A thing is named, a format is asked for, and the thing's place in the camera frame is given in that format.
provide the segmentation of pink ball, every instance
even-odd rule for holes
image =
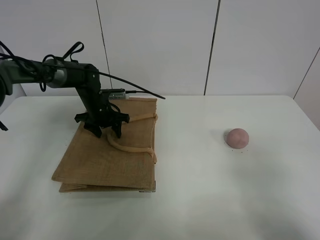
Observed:
[[[235,128],[226,136],[226,143],[233,149],[243,149],[249,143],[249,134],[241,128]]]

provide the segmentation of white table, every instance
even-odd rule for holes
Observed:
[[[320,239],[320,132],[291,98],[158,100],[155,193],[58,192],[83,111],[76,96],[21,97],[0,115],[0,239]],[[224,143],[233,128],[246,148]]]

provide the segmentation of table surface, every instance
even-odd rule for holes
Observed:
[[[320,132],[291,98],[159,99],[154,193],[58,192],[83,111],[77,96],[20,97],[0,115],[0,239],[320,239]],[[225,144],[233,128],[246,148]]]

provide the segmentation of ball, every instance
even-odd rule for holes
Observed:
[[[243,149],[249,143],[249,134],[241,128],[235,128],[226,136],[226,143],[233,149]]]

